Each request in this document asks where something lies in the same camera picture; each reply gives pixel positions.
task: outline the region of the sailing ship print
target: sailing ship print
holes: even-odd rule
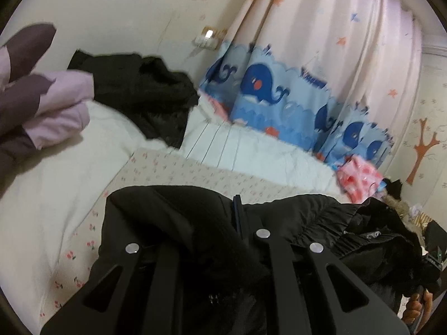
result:
[[[321,68],[318,52],[307,64],[301,67],[301,77],[318,89],[326,87],[328,82],[326,81],[323,69]]]

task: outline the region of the black jacket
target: black jacket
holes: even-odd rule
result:
[[[189,109],[198,95],[185,73],[170,72],[162,59],[138,54],[93,57],[76,51],[69,69],[93,74],[95,100],[131,119],[146,138],[180,148]]]
[[[243,207],[292,248],[314,241],[329,247],[391,307],[423,280],[417,236],[377,200],[354,205],[324,195],[298,195]],[[232,211],[232,200],[195,186],[118,190],[107,198],[99,259],[90,281],[99,280],[128,243],[138,243],[150,253],[167,236],[194,258],[182,268],[184,334],[264,334],[265,309],[256,302],[256,289],[270,271],[238,237]],[[142,293],[150,283],[150,271],[141,266],[132,282],[124,308],[133,310],[126,313],[126,324],[138,323],[142,316],[135,308],[144,308]],[[210,303],[210,294],[218,294],[218,304]]]

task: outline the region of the whale print curtain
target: whale print curtain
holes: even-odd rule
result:
[[[421,43],[399,0],[247,0],[200,90],[334,168],[353,154],[378,167],[408,124]]]

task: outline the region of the triangular cutout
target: triangular cutout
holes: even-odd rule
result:
[[[113,292],[119,278],[122,266],[114,267],[98,285],[86,296],[84,305],[99,312],[105,312],[112,299]]]
[[[343,312],[350,312],[368,304],[368,298],[336,266],[326,267]]]

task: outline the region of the purple folded fabric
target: purple folded fabric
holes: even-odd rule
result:
[[[24,27],[0,48],[0,88],[29,74],[50,48],[56,28],[50,23]]]
[[[0,93],[0,136],[34,117],[93,96],[90,73],[67,70],[20,78]]]
[[[27,157],[81,132],[89,124],[85,102],[43,114],[0,136],[0,180]]]

